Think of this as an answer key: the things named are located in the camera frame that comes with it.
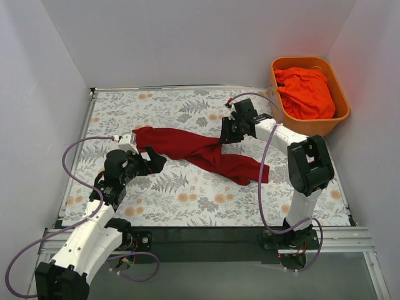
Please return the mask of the dark red t-shirt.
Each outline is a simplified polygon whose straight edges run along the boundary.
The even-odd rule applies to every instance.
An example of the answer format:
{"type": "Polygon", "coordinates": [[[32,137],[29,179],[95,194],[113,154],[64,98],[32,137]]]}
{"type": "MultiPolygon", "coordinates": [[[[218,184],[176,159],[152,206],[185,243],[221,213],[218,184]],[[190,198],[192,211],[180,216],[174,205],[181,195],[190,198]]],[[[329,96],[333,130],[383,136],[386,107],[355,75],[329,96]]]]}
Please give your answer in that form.
{"type": "Polygon", "coordinates": [[[236,184],[247,186],[259,179],[269,181],[269,166],[239,154],[224,154],[216,137],[201,136],[173,128],[141,127],[132,131],[136,135],[137,148],[145,151],[151,146],[156,153],[173,160],[184,159],[191,164],[230,179],[236,184]]]}

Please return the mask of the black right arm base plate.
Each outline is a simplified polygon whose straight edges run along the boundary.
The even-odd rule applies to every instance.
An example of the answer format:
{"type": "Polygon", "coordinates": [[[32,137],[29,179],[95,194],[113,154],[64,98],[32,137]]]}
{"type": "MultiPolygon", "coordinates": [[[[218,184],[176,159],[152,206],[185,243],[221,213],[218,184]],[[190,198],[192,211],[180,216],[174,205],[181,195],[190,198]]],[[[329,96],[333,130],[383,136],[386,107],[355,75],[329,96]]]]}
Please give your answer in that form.
{"type": "Polygon", "coordinates": [[[311,227],[285,234],[272,234],[263,230],[257,235],[256,239],[265,250],[298,250],[304,247],[306,247],[306,250],[316,250],[319,247],[317,232],[311,227]]]}

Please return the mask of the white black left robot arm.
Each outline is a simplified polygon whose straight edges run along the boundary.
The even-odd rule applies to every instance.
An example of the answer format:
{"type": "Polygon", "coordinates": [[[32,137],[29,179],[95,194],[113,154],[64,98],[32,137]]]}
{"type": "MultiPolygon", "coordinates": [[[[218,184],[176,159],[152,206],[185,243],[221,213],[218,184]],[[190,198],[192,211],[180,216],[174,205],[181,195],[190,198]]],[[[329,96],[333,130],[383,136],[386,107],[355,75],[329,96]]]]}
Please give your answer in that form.
{"type": "Polygon", "coordinates": [[[138,176],[157,174],[166,158],[150,146],[144,159],[133,147],[112,150],[78,226],[49,262],[40,262],[34,274],[38,299],[87,299],[90,284],[115,249],[128,249],[133,242],[130,222],[114,218],[126,195],[126,186],[138,176]]]}

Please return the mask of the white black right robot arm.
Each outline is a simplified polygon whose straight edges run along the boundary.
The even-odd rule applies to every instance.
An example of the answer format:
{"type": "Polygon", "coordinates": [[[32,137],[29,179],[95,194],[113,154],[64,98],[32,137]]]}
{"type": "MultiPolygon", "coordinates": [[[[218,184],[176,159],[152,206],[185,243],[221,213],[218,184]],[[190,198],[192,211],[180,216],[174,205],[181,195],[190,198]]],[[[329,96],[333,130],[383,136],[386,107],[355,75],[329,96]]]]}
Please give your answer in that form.
{"type": "Polygon", "coordinates": [[[284,244],[297,248],[306,240],[303,230],[313,221],[313,212],[323,189],[334,177],[334,168],[324,138],[296,133],[266,114],[245,120],[233,117],[222,118],[220,143],[238,143],[244,136],[252,136],[265,141],[258,175],[258,203],[262,222],[267,231],[283,235],[284,244]],[[268,226],[262,209],[261,183],[264,160],[269,147],[280,150],[287,157],[289,180],[293,187],[293,198],[288,215],[284,219],[284,229],[274,230],[268,226]]]}

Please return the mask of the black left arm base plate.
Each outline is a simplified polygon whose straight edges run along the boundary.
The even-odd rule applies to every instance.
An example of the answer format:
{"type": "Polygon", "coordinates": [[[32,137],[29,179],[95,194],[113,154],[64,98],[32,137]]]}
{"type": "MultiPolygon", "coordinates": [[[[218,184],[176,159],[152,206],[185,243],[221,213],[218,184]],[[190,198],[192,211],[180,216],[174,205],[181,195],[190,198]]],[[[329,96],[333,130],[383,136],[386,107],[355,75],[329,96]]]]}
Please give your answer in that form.
{"type": "Polygon", "coordinates": [[[122,244],[117,248],[120,251],[149,251],[153,234],[151,231],[131,231],[122,234],[122,244]]]}

